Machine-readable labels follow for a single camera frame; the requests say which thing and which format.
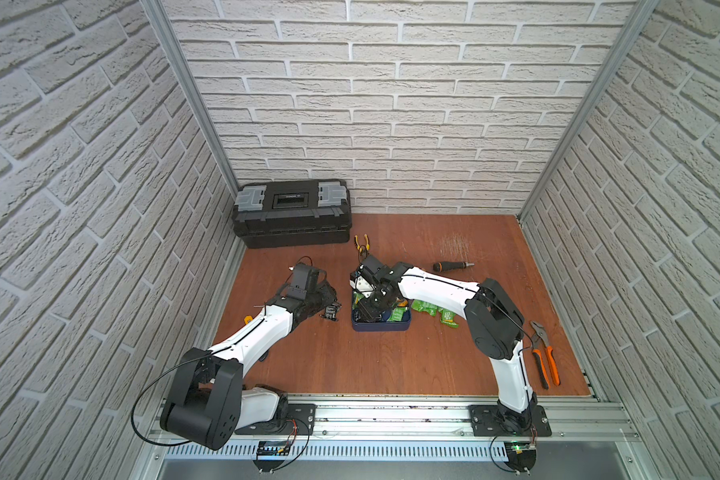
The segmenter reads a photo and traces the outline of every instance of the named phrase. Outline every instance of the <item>toolbox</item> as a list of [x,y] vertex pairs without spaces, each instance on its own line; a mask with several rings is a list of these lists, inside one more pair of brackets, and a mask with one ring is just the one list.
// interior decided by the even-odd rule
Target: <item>toolbox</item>
[[295,180],[244,185],[232,230],[248,248],[349,242],[352,211],[344,180]]

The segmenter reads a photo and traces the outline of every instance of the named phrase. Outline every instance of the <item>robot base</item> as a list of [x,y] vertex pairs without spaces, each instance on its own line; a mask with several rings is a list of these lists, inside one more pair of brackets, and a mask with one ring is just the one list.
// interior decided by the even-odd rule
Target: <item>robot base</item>
[[[294,418],[298,427],[298,434],[309,435],[315,428],[315,408],[314,403],[289,403],[284,413],[279,413],[276,418],[268,422],[252,423],[251,425],[238,428],[235,435],[252,435],[252,436],[283,436],[293,431],[293,423],[286,418]],[[308,427],[308,432],[304,431],[304,425]]]
[[[501,423],[497,418],[497,412],[499,410],[498,405],[470,405],[469,406],[469,417],[472,424],[472,434],[476,437],[495,437],[495,436],[528,436],[530,437],[530,430],[523,432],[522,434],[516,434],[508,432],[502,427]],[[539,437],[551,437],[552,428],[547,420],[547,413],[544,408],[539,405],[535,405],[530,411],[530,422],[531,425],[536,427],[536,432]]]

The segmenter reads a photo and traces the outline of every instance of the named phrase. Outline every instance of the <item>small pliers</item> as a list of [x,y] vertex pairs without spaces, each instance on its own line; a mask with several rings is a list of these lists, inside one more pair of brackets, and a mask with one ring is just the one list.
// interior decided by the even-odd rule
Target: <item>small pliers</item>
[[365,257],[371,253],[371,243],[368,242],[368,234],[365,234],[364,237],[365,245],[361,244],[358,241],[358,236],[355,235],[355,248],[358,249],[358,255],[360,255],[360,257],[363,259],[365,259]]
[[560,374],[557,371],[557,363],[552,356],[552,345],[550,345],[549,337],[547,337],[547,331],[544,326],[538,322],[531,321],[531,326],[534,328],[536,333],[530,338],[532,344],[532,352],[534,359],[536,360],[536,366],[539,368],[539,374],[541,375],[541,386],[545,389],[549,389],[549,378],[547,377],[547,370],[544,368],[544,362],[541,360],[541,349],[538,348],[539,343],[543,343],[546,346],[545,351],[547,352],[547,361],[550,364],[550,373],[552,374],[552,382],[555,385],[560,384]]

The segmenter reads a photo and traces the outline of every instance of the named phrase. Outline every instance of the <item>gray latch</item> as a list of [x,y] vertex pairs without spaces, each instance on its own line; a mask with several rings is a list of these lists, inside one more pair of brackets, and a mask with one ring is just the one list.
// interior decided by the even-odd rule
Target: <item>gray latch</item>
[[237,210],[240,212],[261,210],[264,202],[264,190],[266,190],[266,185],[248,185],[237,192],[237,198],[235,198]]
[[318,184],[317,206],[341,206],[347,199],[347,187],[339,182],[320,182]]

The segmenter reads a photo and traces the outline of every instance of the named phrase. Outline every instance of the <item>wooden tabletop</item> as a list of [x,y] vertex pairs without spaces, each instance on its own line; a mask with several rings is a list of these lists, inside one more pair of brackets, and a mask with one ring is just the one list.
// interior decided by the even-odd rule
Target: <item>wooden tabletop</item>
[[[560,385],[541,389],[530,349],[524,352],[530,383],[538,395],[588,396],[584,376],[560,326],[547,290],[513,216],[353,215],[352,235],[368,234],[371,253],[387,265],[403,261],[431,271],[436,261],[476,265],[444,276],[481,282],[494,278],[526,319],[544,325]],[[224,340],[255,316],[286,280],[302,255],[325,270],[344,307],[338,321],[314,316],[271,348],[269,357],[245,378],[250,388],[266,384],[291,393],[385,393],[409,395],[497,395],[490,360],[472,343],[466,320],[459,328],[413,312],[405,332],[355,332],[350,321],[349,274],[357,268],[354,243],[248,250],[216,333]]]

